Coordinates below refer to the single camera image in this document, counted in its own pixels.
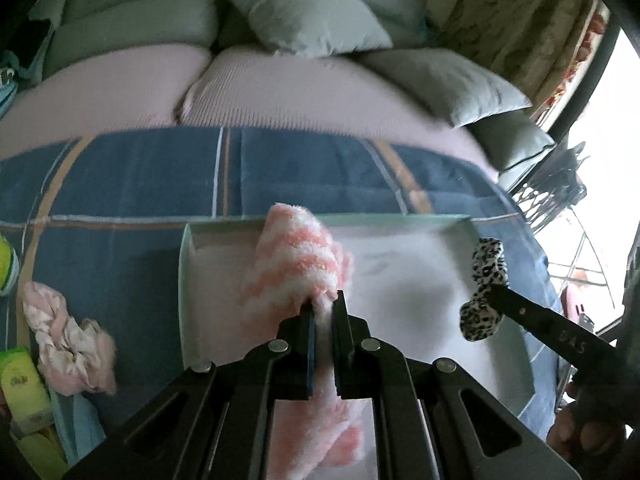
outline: curtain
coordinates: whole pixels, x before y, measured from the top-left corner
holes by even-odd
[[[551,96],[531,116],[531,119],[543,130],[548,129],[552,121],[564,108],[577,85],[580,84],[591,60],[593,60],[595,51],[600,45],[601,36],[607,28],[608,17],[609,9],[598,0],[596,12],[591,17],[587,30],[582,37],[582,43],[578,47],[569,68],[564,72],[564,78],[554,89]]]
[[[562,83],[596,0],[459,0],[440,43],[517,86],[534,114]]]

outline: black metal bracket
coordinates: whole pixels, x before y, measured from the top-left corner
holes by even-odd
[[[579,478],[456,362],[406,359],[341,293],[332,326],[338,394],[372,399],[380,480]],[[313,393],[314,339],[306,303],[241,361],[185,371],[64,480],[264,478],[274,401]]]

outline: person's hand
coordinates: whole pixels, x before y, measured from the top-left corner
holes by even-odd
[[[569,397],[576,399],[578,387],[570,383],[566,392]],[[588,422],[581,431],[577,431],[570,406],[556,415],[556,421],[546,436],[546,443],[567,462],[583,452],[601,455],[624,441],[625,425],[617,420]]]

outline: blue plaid blanket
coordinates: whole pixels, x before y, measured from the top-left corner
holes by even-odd
[[[73,315],[97,319],[117,347],[114,397],[93,400],[107,431],[182,370],[178,249],[190,221],[264,215],[275,202],[313,213],[470,215],[500,238],[511,286],[559,311],[546,256],[518,207],[467,162],[382,141],[268,128],[122,132],[54,144],[0,161],[0,233],[21,281],[61,291]],[[16,316],[10,346],[36,349]],[[557,356],[525,335],[536,393],[522,420],[552,422]]]

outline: pink crumpled fabric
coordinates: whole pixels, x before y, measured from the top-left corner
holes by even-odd
[[[274,412],[268,480],[303,480],[319,464],[364,457],[362,400],[342,400],[334,383],[331,309],[348,288],[351,255],[307,209],[271,207],[241,291],[244,327],[265,340],[310,298],[316,322],[314,395],[279,400]]]
[[[115,344],[97,322],[85,319],[78,325],[65,297],[41,283],[25,283],[22,307],[40,347],[38,370],[51,388],[64,396],[116,393]]]

